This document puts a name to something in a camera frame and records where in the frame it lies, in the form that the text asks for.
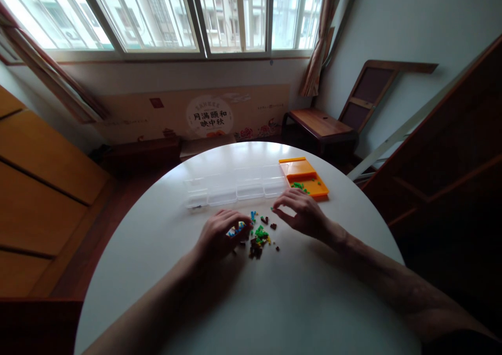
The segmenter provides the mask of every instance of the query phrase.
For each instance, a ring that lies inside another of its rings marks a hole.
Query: hand
[[[244,222],[244,228],[234,237],[226,234],[232,228],[238,228],[239,222]],[[194,247],[199,259],[207,262],[219,261],[228,255],[243,239],[247,238],[253,228],[253,222],[247,215],[235,210],[222,209],[210,217]]]
[[[279,208],[281,205],[293,209],[296,215],[287,215]],[[301,189],[287,189],[273,203],[272,211],[294,230],[316,238],[329,246],[342,243],[347,236],[345,229],[329,220],[317,202]]]

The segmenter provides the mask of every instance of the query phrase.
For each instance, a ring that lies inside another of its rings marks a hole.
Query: table
[[[237,248],[206,278],[193,305],[206,313],[183,328],[164,353],[420,353],[420,342],[377,296],[338,265],[334,252],[281,221],[273,199],[186,209],[183,181],[246,166],[306,156],[330,189],[320,203],[331,219],[403,263],[381,216],[344,174],[315,155],[268,142],[221,146],[180,164],[156,182],[118,226],[89,285],[75,353],[82,353],[195,244],[207,218],[223,207],[269,216],[280,246],[261,260]],[[208,294],[223,297],[212,301]]]
[[[326,145],[346,143],[350,153],[353,153],[359,143],[359,133],[330,115],[316,109],[303,108],[286,112],[282,118],[282,131],[286,131],[288,118],[296,122],[315,137],[318,154],[324,154]]]

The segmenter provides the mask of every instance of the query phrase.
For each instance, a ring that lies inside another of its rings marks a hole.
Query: brown curtain
[[[329,48],[331,39],[328,38],[329,29],[335,16],[335,10],[339,0],[323,0],[321,16],[319,18],[319,33],[314,52],[310,57],[309,65],[303,76],[300,96],[317,96],[319,94],[319,77],[321,67],[326,55],[326,48]]]
[[[86,124],[106,119],[108,111],[44,52],[2,3],[0,29],[18,56],[78,122]]]

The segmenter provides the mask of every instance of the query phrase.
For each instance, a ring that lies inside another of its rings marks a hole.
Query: clear plastic storage box
[[[288,181],[279,164],[238,168],[233,173],[185,180],[187,208],[218,206],[251,198],[273,198],[284,192]]]

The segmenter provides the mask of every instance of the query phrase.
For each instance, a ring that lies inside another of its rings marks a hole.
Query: orange plastic box
[[[303,188],[313,197],[328,195],[329,189],[306,158],[282,159],[279,161],[279,165],[282,167],[290,186],[297,182],[303,184]]]

